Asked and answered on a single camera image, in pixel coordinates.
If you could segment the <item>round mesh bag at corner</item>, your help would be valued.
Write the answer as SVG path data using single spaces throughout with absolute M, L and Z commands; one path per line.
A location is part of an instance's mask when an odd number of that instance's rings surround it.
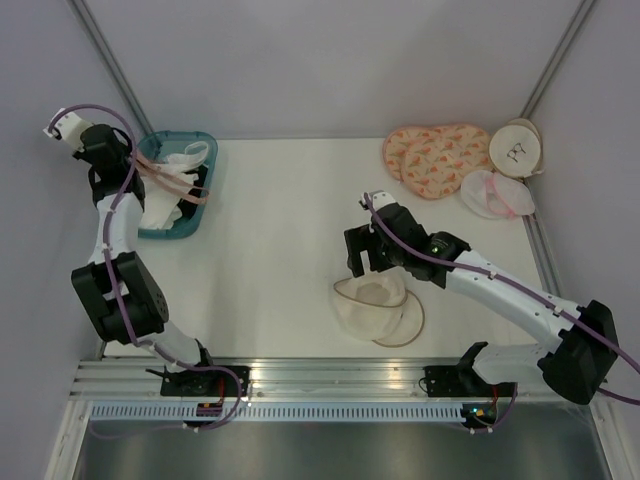
M 489 159 L 502 175 L 524 180 L 543 172 L 543 142 L 537 127 L 516 118 L 499 128 L 490 138 Z

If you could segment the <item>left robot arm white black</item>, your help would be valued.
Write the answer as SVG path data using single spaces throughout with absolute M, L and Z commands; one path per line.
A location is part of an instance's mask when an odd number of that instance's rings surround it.
M 145 189 L 130 161 L 133 143 L 107 124 L 80 134 L 74 157 L 87 162 L 99 214 L 96 244 L 87 264 L 71 273 L 72 286 L 101 340 L 133 345 L 163 360 L 183 383 L 206 396 L 218 384 L 207 349 L 170 319 L 166 298 L 137 253 Z

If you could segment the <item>floral heart laundry bag front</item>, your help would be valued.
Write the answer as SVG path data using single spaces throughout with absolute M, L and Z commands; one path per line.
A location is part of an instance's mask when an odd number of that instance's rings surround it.
M 416 195 L 438 200 L 455 193 L 463 179 L 478 170 L 492 170 L 490 135 L 470 124 L 408 129 L 401 165 L 403 183 Z

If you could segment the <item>pink satin bra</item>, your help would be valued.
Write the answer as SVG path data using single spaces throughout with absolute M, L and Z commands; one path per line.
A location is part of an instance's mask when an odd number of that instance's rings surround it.
M 137 152 L 135 156 L 135 165 L 139 174 L 142 177 L 149 178 L 153 183 L 159 186 L 162 190 L 177 196 L 180 200 L 190 200 L 199 205 L 204 205 L 208 201 L 208 195 L 206 198 L 197 199 L 188 194 L 188 192 L 194 187 L 191 184 L 177 175 L 166 173 L 160 169 L 160 167 L 147 159 L 144 155 Z

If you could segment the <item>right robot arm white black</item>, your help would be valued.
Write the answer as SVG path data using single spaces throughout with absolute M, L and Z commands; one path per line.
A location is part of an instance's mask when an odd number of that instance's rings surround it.
M 543 383 L 563 399 L 587 405 L 600 392 L 620 348 L 611 310 L 586 306 L 527 286 L 460 238 L 427 232 L 383 191 L 364 194 L 368 224 L 345 231 L 347 265 L 382 273 L 401 268 L 418 281 L 470 298 L 533 338 L 528 345 L 474 343 L 455 366 L 459 388 L 477 396 L 490 385 Z

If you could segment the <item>floral heart laundry bag back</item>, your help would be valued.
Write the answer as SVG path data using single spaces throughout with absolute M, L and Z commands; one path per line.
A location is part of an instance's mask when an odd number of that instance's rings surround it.
M 383 142 L 382 159 L 396 180 L 401 180 L 401 164 L 409 147 L 415 143 L 430 146 L 435 143 L 440 149 L 453 149 L 476 133 L 478 127 L 468 123 L 440 126 L 403 126 L 391 132 Z

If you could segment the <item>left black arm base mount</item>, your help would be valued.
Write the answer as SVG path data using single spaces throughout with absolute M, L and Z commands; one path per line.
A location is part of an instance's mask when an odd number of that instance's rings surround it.
M 245 396 L 250 384 L 251 369 L 248 366 L 227 366 L 239 381 L 224 372 L 194 372 L 184 370 L 181 372 L 156 372 L 148 370 L 162 378 L 160 395 L 162 397 L 218 397 L 230 398 L 238 394 Z

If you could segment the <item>white mesh bag pink trim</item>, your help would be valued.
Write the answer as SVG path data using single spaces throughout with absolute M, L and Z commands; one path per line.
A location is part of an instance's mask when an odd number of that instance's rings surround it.
M 487 219 L 513 219 L 535 212 L 529 189 L 496 172 L 478 170 L 470 173 L 461 183 L 460 196 L 470 210 Z

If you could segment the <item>floral heart laundry bag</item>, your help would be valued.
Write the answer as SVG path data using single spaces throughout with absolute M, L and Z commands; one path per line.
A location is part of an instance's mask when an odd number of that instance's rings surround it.
M 409 147 L 415 143 L 430 146 L 435 143 L 440 149 L 453 149 L 476 133 L 478 127 L 468 123 L 440 126 L 403 126 L 391 132 L 383 142 L 382 159 L 396 180 L 401 180 L 401 164 Z
M 478 170 L 492 170 L 490 135 L 470 124 L 408 129 L 401 165 L 403 183 L 416 195 L 438 200 L 455 193 L 463 179 Z

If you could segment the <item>white bra in basket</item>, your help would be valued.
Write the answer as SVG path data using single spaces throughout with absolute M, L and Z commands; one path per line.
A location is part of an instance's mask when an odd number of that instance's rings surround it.
M 194 170 L 205 165 L 209 153 L 209 143 L 196 141 L 187 145 L 183 152 L 170 153 L 160 161 L 152 161 L 145 157 L 157 164 L 162 171 L 177 175 L 183 180 L 194 184 L 196 180 Z M 141 179 L 145 190 L 145 206 L 140 228 L 143 230 L 166 230 L 172 228 L 174 223 L 183 217 L 178 207 L 182 200 L 162 190 L 149 178 L 141 176 Z

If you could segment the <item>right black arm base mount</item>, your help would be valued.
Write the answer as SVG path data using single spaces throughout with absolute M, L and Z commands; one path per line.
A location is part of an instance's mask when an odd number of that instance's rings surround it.
M 426 366 L 424 382 L 430 398 L 471 398 L 483 395 L 483 387 L 475 373 L 453 365 Z

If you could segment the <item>black garment in basket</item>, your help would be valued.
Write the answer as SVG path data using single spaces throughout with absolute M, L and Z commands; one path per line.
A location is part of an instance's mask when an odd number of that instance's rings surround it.
M 208 167 L 206 165 L 200 166 L 197 170 L 194 170 L 196 174 L 196 180 L 194 181 L 194 187 L 188 192 L 188 194 L 197 199 L 206 198 L 208 195 L 207 190 L 204 188 L 205 180 L 208 174 Z M 191 219 L 199 206 L 199 203 L 194 203 L 190 200 L 182 200 L 179 203 L 182 215 L 186 219 Z

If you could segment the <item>teal plastic basket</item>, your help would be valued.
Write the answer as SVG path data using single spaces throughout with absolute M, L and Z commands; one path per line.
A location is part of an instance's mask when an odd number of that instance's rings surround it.
M 138 143 L 144 183 L 141 238 L 177 240 L 198 229 L 214 175 L 216 140 L 200 131 L 159 131 Z

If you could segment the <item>aluminium rail front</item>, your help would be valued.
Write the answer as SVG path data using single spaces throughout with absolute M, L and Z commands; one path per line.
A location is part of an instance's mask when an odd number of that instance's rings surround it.
M 483 395 L 471 398 L 430 398 L 424 368 L 453 365 L 449 358 L 222 358 L 222 366 L 248 366 L 250 384 L 246 401 L 256 402 L 420 402 L 508 400 L 507 381 L 484 387 Z M 79 364 L 70 396 L 74 400 L 177 400 L 162 397 L 163 365 L 150 357 L 106 358 Z M 218 397 L 187 397 L 214 401 Z

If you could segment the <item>round mesh laundry bag glasses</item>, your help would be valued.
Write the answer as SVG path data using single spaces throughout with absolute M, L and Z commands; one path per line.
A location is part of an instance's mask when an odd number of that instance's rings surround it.
M 332 286 L 341 328 L 351 337 L 385 348 L 414 342 L 426 324 L 424 307 L 396 273 L 366 273 Z

